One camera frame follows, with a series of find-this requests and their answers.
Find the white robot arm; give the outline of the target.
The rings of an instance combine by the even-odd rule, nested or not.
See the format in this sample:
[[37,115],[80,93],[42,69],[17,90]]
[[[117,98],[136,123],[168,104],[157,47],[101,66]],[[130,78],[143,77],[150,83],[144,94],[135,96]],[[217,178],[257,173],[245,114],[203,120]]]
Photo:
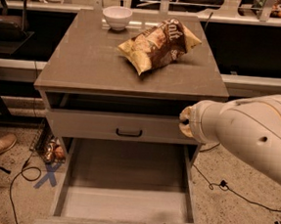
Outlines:
[[230,154],[281,185],[281,95],[226,103],[204,100],[183,109],[179,128]]

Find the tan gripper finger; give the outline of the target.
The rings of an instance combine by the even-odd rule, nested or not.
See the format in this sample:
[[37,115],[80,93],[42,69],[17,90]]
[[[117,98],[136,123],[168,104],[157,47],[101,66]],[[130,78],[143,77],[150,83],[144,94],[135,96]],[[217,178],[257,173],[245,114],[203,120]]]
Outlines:
[[184,108],[183,111],[179,114],[179,119],[180,120],[189,120],[191,114],[194,113],[196,107],[195,106],[190,106],[187,108]]
[[189,127],[189,125],[185,125],[184,123],[180,123],[178,124],[179,129],[181,130],[181,132],[188,138],[193,138],[193,133]]

